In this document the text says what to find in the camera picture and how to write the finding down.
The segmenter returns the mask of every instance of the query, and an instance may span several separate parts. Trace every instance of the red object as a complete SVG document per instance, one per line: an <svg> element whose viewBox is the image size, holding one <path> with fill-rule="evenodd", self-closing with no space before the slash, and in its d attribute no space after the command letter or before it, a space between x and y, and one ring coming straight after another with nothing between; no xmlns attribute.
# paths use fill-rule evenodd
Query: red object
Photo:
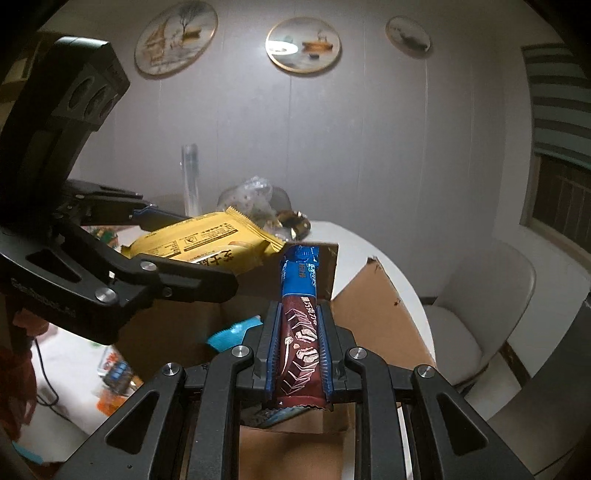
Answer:
<svg viewBox="0 0 591 480"><path fill-rule="evenodd" d="M275 386L277 406L325 408L327 401L320 373L320 347L314 297L283 297L280 342Z"/></svg>
<svg viewBox="0 0 591 480"><path fill-rule="evenodd" d="M29 425L37 405L37 381L31 351L15 355L0 347L0 422L11 440Z"/></svg>

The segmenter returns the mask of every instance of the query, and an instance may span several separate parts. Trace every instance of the window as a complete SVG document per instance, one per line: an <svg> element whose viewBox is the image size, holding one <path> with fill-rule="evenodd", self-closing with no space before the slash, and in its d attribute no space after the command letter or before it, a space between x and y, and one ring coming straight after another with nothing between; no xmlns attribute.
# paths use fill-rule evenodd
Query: window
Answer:
<svg viewBox="0 0 591 480"><path fill-rule="evenodd" d="M591 82L564 44L523 55L533 161L522 220L591 270Z"/></svg>
<svg viewBox="0 0 591 480"><path fill-rule="evenodd" d="M526 224L591 268L591 171L540 155Z"/></svg>

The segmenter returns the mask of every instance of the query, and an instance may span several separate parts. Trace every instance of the blue wrapper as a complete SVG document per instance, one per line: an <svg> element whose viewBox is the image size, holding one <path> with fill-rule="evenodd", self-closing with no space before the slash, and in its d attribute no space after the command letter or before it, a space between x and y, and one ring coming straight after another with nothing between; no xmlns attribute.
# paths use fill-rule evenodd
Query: blue wrapper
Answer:
<svg viewBox="0 0 591 480"><path fill-rule="evenodd" d="M319 248L294 245L286 253L281 269L282 294L316 298Z"/></svg>

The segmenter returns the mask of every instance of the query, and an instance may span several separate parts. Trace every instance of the painting on plate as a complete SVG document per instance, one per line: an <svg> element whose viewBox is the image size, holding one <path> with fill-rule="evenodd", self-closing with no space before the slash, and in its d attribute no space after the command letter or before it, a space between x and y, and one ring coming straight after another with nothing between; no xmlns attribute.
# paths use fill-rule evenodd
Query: painting on plate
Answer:
<svg viewBox="0 0 591 480"><path fill-rule="evenodd" d="M411 57L424 57L431 49L431 37L412 18L392 17L386 24L386 35L394 46Z"/></svg>
<svg viewBox="0 0 591 480"><path fill-rule="evenodd" d="M314 73L338 60L340 38L322 20L296 17L276 25L267 35L265 48L278 67L288 72Z"/></svg>
<svg viewBox="0 0 591 480"><path fill-rule="evenodd" d="M208 3L175 5L144 29L135 47L135 64L149 76L176 73L202 54L216 29L217 13Z"/></svg>

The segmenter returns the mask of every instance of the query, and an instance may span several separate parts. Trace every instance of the screw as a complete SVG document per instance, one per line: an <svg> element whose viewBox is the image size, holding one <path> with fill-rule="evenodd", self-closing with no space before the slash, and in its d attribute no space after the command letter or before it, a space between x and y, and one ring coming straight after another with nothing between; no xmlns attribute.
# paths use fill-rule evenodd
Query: screw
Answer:
<svg viewBox="0 0 591 480"><path fill-rule="evenodd" d="M95 297L102 303L113 303L117 300L117 294L109 287L97 288L95 291Z"/></svg>
<svg viewBox="0 0 591 480"><path fill-rule="evenodd" d="M356 346L349 350L349 355L356 360L363 360L366 356L368 356L368 351L365 348Z"/></svg>
<svg viewBox="0 0 591 480"><path fill-rule="evenodd" d="M247 356L250 352L251 350L246 345L238 345L232 349L232 355L238 358Z"/></svg>
<svg viewBox="0 0 591 480"><path fill-rule="evenodd" d="M162 367L162 373L167 377L176 375L180 370L181 366L179 364L168 363Z"/></svg>
<svg viewBox="0 0 591 480"><path fill-rule="evenodd" d="M431 378L435 375L435 369L431 365L419 365L417 373L423 378Z"/></svg>
<svg viewBox="0 0 591 480"><path fill-rule="evenodd" d="M156 264L153 264L152 262L148 262L147 260L143 260L139 263L139 266L142 267L142 270L148 271L148 272L155 272L156 270L158 270L158 267L156 266Z"/></svg>

